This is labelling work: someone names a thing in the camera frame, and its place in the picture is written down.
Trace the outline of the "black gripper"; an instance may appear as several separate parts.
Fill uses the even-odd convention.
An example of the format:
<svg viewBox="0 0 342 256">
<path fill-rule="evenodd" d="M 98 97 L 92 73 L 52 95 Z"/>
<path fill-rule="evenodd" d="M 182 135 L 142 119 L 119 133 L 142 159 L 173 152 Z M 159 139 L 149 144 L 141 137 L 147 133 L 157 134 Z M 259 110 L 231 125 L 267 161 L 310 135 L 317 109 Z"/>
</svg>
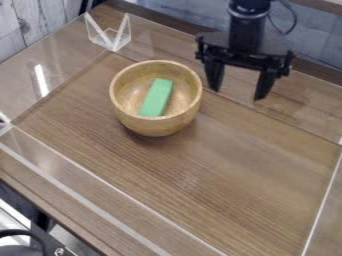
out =
<svg viewBox="0 0 342 256">
<path fill-rule="evenodd" d="M 197 35 L 195 58 L 205 65 L 210 88 L 221 90 L 225 67 L 237 66 L 261 72 L 254 100 L 266 98 L 274 82 L 290 73 L 294 52 L 278 36 L 267 35 L 269 10 L 253 12 L 229 10 L 229 31 L 203 32 Z"/>
</svg>

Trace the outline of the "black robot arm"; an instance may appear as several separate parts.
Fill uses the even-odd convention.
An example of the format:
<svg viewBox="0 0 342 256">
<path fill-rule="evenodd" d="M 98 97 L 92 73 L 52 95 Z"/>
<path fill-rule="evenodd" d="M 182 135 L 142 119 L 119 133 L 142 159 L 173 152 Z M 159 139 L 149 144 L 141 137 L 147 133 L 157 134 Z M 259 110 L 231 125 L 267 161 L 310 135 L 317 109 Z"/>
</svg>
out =
<svg viewBox="0 0 342 256">
<path fill-rule="evenodd" d="M 210 88 L 221 90 L 226 66 L 255 70 L 259 72 L 255 101 L 267 97 L 275 80 L 290 74 L 296 57 L 282 36 L 265 32 L 273 1 L 230 0 L 229 31 L 203 32 L 195 37 L 195 58 L 205 65 Z"/>
</svg>

